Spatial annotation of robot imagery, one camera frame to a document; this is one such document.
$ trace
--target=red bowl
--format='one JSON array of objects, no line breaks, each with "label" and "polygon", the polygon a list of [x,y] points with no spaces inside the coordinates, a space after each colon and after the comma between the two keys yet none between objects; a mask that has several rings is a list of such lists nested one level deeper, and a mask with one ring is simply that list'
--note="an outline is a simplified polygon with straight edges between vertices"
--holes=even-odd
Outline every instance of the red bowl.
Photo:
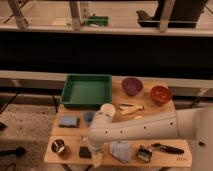
[{"label": "red bowl", "polygon": [[162,86],[155,86],[151,90],[151,98],[159,105],[168,103],[172,99],[172,94],[169,89]]},{"label": "red bowl", "polygon": [[128,77],[122,81],[122,88],[127,95],[135,96],[143,89],[143,84],[137,78]]}]

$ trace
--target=green plastic tray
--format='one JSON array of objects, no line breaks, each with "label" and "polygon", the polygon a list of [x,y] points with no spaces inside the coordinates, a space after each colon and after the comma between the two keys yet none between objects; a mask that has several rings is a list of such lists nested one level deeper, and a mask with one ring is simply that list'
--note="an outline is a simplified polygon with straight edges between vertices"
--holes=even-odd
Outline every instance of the green plastic tray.
[{"label": "green plastic tray", "polygon": [[110,75],[67,76],[61,96],[65,107],[100,107],[112,102],[112,78]]},{"label": "green plastic tray", "polygon": [[98,26],[108,26],[109,17],[107,16],[90,16],[86,21],[85,25],[90,26],[92,24]]}]

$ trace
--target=black wall panel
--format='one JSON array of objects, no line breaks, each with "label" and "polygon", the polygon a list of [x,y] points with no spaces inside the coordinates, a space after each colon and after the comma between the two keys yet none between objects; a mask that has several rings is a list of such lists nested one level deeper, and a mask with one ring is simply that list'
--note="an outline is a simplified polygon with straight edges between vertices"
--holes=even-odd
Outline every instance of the black wall panel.
[{"label": "black wall panel", "polygon": [[0,32],[0,69],[154,77],[213,76],[213,38]]}]

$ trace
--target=purple bowl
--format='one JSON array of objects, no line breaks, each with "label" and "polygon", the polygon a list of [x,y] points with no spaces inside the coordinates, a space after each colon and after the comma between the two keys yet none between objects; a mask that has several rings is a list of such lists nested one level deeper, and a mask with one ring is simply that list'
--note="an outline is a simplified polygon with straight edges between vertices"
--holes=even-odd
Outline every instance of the purple bowl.
[{"label": "purple bowl", "polygon": [[143,89],[143,84],[137,78],[128,77],[122,81],[122,88],[127,95],[135,96]]}]

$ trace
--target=blue sponge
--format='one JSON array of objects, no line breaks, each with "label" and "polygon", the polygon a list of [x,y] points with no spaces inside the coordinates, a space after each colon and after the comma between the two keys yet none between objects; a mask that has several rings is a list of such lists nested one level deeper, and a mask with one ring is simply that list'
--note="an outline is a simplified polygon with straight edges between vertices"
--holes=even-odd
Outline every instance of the blue sponge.
[{"label": "blue sponge", "polygon": [[62,116],[59,121],[60,127],[78,127],[79,118],[77,116]]}]

